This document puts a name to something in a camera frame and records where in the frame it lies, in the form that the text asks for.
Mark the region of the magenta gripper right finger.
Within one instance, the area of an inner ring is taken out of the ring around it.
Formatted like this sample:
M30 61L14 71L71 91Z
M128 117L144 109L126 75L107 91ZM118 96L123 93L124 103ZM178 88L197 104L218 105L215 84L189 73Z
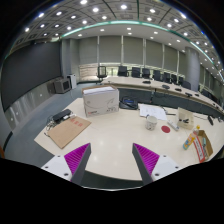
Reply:
M132 146L132 154L137 163L143 184L152 183L151 175L159 160L159 155L137 143L134 143Z

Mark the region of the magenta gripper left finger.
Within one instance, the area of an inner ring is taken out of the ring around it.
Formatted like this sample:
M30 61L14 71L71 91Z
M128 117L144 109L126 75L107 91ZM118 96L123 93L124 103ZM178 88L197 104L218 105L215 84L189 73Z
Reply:
M65 161L72 173L72 183L75 183L77 185L81 184L90 154L91 144L87 143L64 156Z

